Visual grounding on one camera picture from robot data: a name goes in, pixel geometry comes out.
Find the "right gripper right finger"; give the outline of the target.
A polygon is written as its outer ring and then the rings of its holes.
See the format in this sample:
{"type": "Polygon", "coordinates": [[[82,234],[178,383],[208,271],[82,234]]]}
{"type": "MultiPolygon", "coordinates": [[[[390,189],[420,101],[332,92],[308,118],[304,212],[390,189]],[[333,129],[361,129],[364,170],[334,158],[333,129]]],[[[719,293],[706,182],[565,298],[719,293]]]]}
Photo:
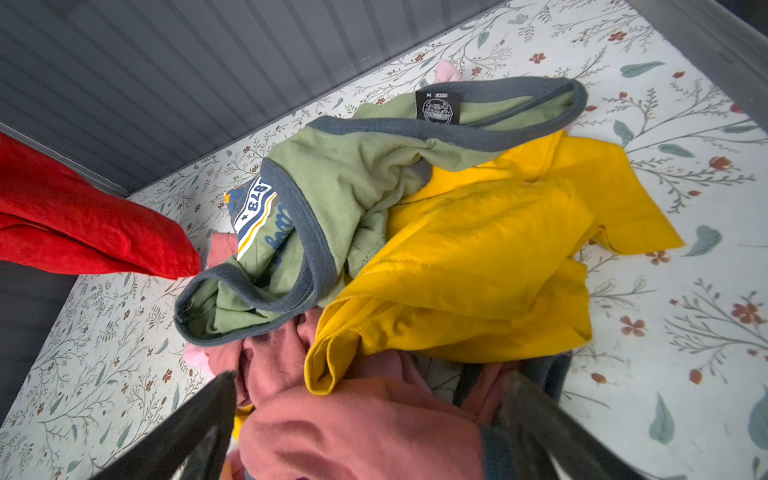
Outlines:
{"type": "Polygon", "coordinates": [[[519,372],[506,378],[499,414],[515,479],[643,478],[519,372]]]}

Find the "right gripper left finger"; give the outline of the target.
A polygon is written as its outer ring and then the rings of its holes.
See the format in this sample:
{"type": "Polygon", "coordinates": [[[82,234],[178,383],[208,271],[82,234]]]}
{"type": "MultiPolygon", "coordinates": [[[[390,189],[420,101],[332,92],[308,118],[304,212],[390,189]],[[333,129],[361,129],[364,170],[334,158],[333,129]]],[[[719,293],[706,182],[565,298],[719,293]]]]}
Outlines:
{"type": "Polygon", "coordinates": [[[96,479],[220,477],[232,438],[236,374],[216,376],[96,479]]]}

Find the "red cloth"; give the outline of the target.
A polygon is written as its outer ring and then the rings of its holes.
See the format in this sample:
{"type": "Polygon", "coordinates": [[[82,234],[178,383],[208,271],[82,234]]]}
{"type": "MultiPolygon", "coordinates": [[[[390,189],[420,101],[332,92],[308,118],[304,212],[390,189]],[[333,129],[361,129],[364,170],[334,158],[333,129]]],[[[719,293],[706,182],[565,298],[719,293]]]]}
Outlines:
{"type": "Polygon", "coordinates": [[[98,190],[7,135],[1,137],[1,258],[66,275],[179,279],[201,270],[177,222],[98,190]]]}

